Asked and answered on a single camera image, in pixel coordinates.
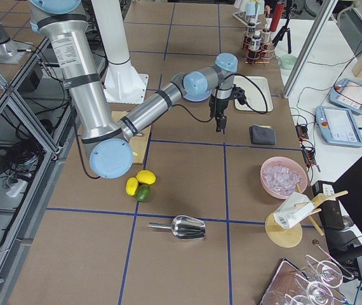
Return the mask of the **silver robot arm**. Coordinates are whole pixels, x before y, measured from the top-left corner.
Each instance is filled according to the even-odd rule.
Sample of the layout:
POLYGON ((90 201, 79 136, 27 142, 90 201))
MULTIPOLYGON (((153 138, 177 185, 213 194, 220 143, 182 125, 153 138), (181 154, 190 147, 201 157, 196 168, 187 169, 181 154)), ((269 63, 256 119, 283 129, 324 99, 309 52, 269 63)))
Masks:
POLYGON ((117 1, 93 1, 109 63, 102 80, 86 38, 88 19, 81 1, 31 1, 32 30, 47 37, 83 127, 81 141, 92 171, 105 179, 124 175, 133 164, 129 140, 184 97, 211 93, 215 102, 232 99, 238 59, 221 53, 199 71, 180 73, 143 98, 147 83, 131 64, 123 16, 117 1))

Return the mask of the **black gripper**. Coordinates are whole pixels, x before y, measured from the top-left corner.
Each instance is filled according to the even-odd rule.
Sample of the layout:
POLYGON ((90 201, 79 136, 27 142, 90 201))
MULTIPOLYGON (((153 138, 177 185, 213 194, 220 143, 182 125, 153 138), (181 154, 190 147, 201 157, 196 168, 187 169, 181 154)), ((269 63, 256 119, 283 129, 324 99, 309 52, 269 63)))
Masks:
POLYGON ((224 111, 229 105, 228 98, 217 98, 212 95, 209 99, 210 117, 216 120, 216 132, 223 132, 226 128, 227 117, 224 111))

